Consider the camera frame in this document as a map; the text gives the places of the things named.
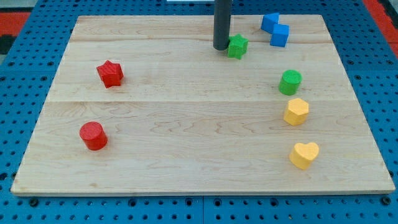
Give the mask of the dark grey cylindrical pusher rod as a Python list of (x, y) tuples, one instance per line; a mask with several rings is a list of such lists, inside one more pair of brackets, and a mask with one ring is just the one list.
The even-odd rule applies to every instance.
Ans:
[(213, 23), (213, 47), (225, 50), (229, 45), (232, 0), (215, 0)]

